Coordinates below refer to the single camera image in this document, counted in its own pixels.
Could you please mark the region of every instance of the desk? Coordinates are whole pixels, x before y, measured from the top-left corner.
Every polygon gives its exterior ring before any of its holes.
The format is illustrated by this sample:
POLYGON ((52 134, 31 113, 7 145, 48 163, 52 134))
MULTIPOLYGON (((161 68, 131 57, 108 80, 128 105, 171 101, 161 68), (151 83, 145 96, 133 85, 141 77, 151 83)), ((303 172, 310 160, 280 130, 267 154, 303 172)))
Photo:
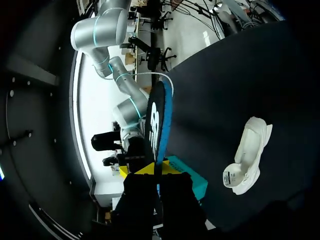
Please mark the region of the desk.
MULTIPOLYGON (((142 25, 141 14, 137 13, 136 19, 136 28, 135 35, 137 38, 144 41, 147 45, 151 46, 151 26, 150 24, 142 25)), ((146 53, 143 52, 140 48, 135 47, 134 57, 135 57, 135 74, 139 73, 149 73, 151 72, 148 69, 147 61, 140 61, 141 57, 145 58, 146 53)), ((144 74, 144 75, 135 75, 135 81, 142 87, 146 92, 150 92, 152 86, 152 75, 144 74)))

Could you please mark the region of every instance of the white floor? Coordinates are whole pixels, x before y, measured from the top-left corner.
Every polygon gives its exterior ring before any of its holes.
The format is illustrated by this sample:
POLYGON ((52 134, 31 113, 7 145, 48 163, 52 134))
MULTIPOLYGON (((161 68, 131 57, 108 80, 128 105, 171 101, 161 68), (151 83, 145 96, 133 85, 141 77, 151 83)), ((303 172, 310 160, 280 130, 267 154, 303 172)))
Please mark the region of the white floor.
MULTIPOLYGON (((202 0, 193 0, 192 2, 206 8, 202 0)), ((214 7, 215 0, 205 0, 205 2, 210 10, 214 7)), ((198 19, 212 26, 209 18, 199 15, 196 11, 182 4, 181 6, 188 9, 198 19)), ((165 6, 163 10, 171 11, 171 7, 165 6)), ((170 60, 172 68, 219 40, 209 27, 192 16, 184 15, 175 10, 171 12, 170 18, 173 18, 173 20, 168 21, 168 30, 163 30, 163 44, 164 49, 170 47, 172 48, 172 55, 177 55, 176 58, 170 60)))

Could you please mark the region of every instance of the new balance logo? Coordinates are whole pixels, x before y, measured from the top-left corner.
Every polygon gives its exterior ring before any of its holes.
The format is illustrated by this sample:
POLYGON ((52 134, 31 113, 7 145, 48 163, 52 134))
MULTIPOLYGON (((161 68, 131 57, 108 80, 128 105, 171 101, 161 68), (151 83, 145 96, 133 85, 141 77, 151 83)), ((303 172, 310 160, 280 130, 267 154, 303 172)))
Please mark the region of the new balance logo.
POLYGON ((151 131, 149 132, 149 141, 153 152, 154 159, 156 159, 156 150, 158 148, 158 134, 159 134, 159 112, 155 103, 152 104, 151 111, 151 131))

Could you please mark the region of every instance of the white wall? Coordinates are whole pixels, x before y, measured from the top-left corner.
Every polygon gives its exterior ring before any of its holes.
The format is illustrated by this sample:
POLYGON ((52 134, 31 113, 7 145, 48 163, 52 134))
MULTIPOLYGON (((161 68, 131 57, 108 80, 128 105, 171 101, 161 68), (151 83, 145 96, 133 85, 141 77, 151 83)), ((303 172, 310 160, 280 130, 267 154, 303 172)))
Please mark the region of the white wall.
MULTIPOLYGON (((119 46, 109 47, 110 57, 119 56, 123 63, 125 56, 121 54, 119 46)), ((134 66, 125 66, 131 71, 134 66)), ((98 76, 93 63, 88 56, 83 56, 79 87, 79 117, 83 135, 84 147, 87 152, 87 161, 91 167, 92 175, 96 181, 99 194, 121 193, 123 191, 123 178, 113 176, 111 167, 103 166, 102 160, 113 154, 113 151, 95 151, 91 145, 91 138, 95 134, 112 131, 112 122, 115 121, 113 108, 129 98, 121 93, 113 80, 106 80, 98 76)))

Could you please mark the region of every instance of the white sneaker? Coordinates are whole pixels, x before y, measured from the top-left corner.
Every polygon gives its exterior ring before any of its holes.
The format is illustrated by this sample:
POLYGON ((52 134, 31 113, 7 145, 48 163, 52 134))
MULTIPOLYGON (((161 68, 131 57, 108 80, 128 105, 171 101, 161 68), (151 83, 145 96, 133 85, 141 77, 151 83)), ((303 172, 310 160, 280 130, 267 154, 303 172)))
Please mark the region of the white sneaker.
POLYGON ((260 176, 259 163, 264 147, 272 132, 272 124, 257 117, 251 117, 245 124, 239 147, 235 153, 235 163, 223 172, 223 184, 232 188, 236 195, 244 194, 260 176))

